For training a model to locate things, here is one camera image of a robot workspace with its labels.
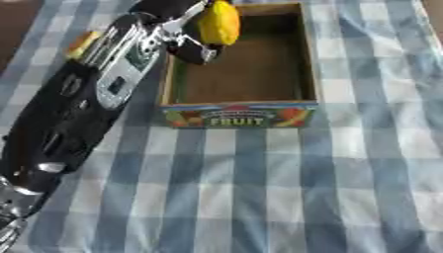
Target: colorful label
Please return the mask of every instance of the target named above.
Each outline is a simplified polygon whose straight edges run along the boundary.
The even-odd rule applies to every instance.
[[[164,113],[174,127],[301,127],[313,109],[233,106],[223,110],[165,110]]]

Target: cardboard fruit box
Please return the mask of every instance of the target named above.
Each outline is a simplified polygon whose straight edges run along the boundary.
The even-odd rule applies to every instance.
[[[241,36],[205,65],[166,60],[159,103],[173,127],[300,127],[317,107],[302,6],[245,4]]]

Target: lemon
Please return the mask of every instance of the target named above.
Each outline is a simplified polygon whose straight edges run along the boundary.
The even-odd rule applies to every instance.
[[[238,11],[223,0],[206,10],[198,22],[203,43],[230,45],[235,43],[240,32]]]

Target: blue and white checkered cloth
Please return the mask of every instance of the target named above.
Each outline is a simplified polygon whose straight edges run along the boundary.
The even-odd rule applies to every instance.
[[[45,0],[0,80],[1,132],[77,35],[132,2]],[[421,3],[305,7],[309,127],[163,126],[158,64],[13,252],[443,252],[443,50]]]

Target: wooden surface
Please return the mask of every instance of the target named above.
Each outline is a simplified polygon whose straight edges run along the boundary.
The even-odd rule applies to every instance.
[[[43,0],[0,0],[0,75],[20,46]]]
[[[443,42],[443,0],[422,0],[432,26]]]
[[[236,42],[206,66],[186,64],[183,103],[296,100],[292,45],[283,38]]]

